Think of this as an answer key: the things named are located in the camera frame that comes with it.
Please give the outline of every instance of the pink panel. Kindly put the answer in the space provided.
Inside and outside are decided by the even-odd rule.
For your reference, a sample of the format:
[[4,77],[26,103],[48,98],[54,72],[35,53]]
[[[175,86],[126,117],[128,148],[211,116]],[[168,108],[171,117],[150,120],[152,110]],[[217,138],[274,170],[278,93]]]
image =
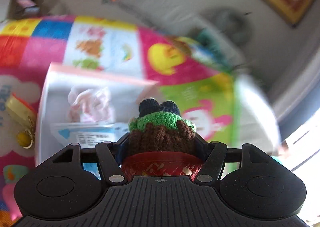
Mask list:
[[139,32],[143,55],[144,72],[147,79],[159,81],[161,85],[178,85],[207,79],[219,73],[218,71],[210,69],[189,57],[187,57],[184,62],[171,67],[173,70],[173,74],[165,75],[157,72],[150,65],[149,49],[155,44],[171,44],[162,35],[148,28],[139,28]]
[[40,37],[30,37],[20,68],[35,68],[47,73],[50,63],[62,63],[67,41]]
[[3,157],[0,157],[0,174],[3,172],[3,168],[8,165],[21,165],[29,168],[33,168],[35,166],[35,158],[34,157],[22,157],[14,151],[6,154]]

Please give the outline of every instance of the metal rivet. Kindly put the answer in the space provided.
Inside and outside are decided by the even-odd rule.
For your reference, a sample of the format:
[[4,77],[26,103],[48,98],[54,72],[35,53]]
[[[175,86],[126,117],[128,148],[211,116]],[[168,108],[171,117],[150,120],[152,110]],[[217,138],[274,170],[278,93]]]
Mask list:
[[124,180],[124,177],[119,174],[115,174],[115,175],[112,175],[111,177],[109,177],[109,181],[113,182],[113,183],[120,183],[123,180]]
[[212,176],[207,175],[207,174],[202,174],[197,177],[197,180],[203,183],[209,183],[213,180]]

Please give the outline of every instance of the crocheted hat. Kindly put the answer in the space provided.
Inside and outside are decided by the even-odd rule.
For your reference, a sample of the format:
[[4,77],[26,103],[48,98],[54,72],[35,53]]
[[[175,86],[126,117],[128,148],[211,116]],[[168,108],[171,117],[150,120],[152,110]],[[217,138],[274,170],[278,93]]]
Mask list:
[[196,126],[182,119],[173,101],[145,99],[130,124],[129,146],[121,170],[134,175],[188,175],[195,178],[203,161],[195,148]]
[[139,117],[129,123],[128,155],[150,151],[195,153],[196,126],[180,116],[173,101],[159,104],[145,99],[139,105]]
[[139,117],[133,118],[129,122],[129,130],[135,129],[143,131],[147,123],[154,126],[164,125],[168,129],[178,129],[177,121],[182,120],[196,132],[196,126],[189,120],[184,120],[180,116],[178,106],[173,101],[165,101],[159,104],[155,99],[149,98],[143,100],[139,105]]

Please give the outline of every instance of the ribbed black surface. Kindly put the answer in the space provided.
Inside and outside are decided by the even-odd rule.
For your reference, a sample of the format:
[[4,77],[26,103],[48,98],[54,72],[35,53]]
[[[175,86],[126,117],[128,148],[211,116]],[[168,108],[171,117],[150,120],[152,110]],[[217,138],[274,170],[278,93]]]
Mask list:
[[193,184],[188,177],[134,177],[124,186],[111,187],[87,213],[62,221],[30,216],[17,227],[303,227],[297,216],[260,221],[229,209],[211,187]]

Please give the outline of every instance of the white wall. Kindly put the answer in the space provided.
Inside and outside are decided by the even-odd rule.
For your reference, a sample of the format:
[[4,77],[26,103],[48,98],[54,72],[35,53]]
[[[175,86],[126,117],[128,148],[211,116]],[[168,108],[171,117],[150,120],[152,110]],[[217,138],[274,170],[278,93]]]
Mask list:
[[0,22],[7,18],[10,0],[0,0]]
[[263,0],[176,0],[195,12],[217,7],[233,7],[252,12],[247,18],[253,26],[251,41],[242,47],[262,80],[271,86],[300,54],[306,39],[320,18],[320,0],[316,0],[297,28],[292,28]]

